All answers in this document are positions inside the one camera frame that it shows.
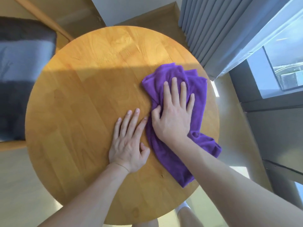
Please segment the tabletop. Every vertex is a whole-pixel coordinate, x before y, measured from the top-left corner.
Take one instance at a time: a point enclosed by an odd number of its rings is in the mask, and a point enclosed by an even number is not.
[[[173,39],[146,28],[113,26],[87,33],[62,48],[43,69],[27,106],[25,135],[37,176],[62,205],[85,190],[109,164],[114,124],[131,109],[148,116],[151,101],[143,78],[175,62],[207,74]],[[201,132],[219,138],[219,113],[208,79]],[[146,135],[141,141],[148,145]],[[127,225],[160,217],[198,187],[182,188],[153,151],[115,195],[105,224]]]

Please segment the leg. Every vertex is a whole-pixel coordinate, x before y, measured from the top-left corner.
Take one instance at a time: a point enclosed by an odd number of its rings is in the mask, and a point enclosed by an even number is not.
[[[203,227],[201,221],[191,211],[187,204],[186,206],[183,205],[181,209],[177,208],[176,210],[178,210],[180,227]]]
[[[133,224],[132,227],[159,227],[158,219],[153,219],[149,222]]]

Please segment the hand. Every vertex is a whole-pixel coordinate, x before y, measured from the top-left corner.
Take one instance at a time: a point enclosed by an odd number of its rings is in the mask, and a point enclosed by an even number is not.
[[[180,98],[177,78],[172,78],[172,94],[169,84],[164,82],[163,113],[160,118],[161,106],[156,107],[152,113],[152,126],[157,137],[170,146],[176,140],[184,139],[190,130],[191,113],[195,103],[195,95],[191,94],[186,108],[186,84],[181,83]]]
[[[124,167],[129,173],[136,172],[140,169],[146,163],[150,153],[150,149],[143,143],[140,143],[140,138],[147,123],[147,118],[145,117],[142,119],[141,123],[135,130],[140,109],[137,108],[135,110],[134,116],[129,123],[131,114],[132,111],[129,110],[125,115],[122,125],[122,119],[119,118],[117,120],[114,128],[112,146],[108,154],[110,163]]]

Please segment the curtain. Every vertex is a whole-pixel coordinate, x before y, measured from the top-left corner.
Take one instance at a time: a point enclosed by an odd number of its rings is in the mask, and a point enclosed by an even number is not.
[[[260,48],[256,49],[279,26],[253,39],[289,2],[182,0],[178,24],[186,34],[189,50],[214,80]]]

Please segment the person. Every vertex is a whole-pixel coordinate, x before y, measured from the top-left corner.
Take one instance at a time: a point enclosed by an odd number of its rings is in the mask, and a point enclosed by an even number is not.
[[[187,137],[195,96],[190,96],[186,107],[184,82],[181,83],[180,95],[175,77],[171,90],[165,82],[163,94],[162,115],[160,106],[151,113],[157,137],[183,161],[230,227],[303,225],[302,210],[234,171]],[[146,163],[150,153],[150,149],[140,143],[147,118],[136,128],[139,113],[140,110],[136,109],[131,118],[132,112],[128,111],[123,121],[121,118],[117,120],[109,150],[110,164],[94,183],[40,227],[100,227],[104,223],[119,186],[128,174]],[[187,206],[179,210],[178,217],[183,227],[202,226]],[[158,222],[155,219],[133,226],[154,227]]]

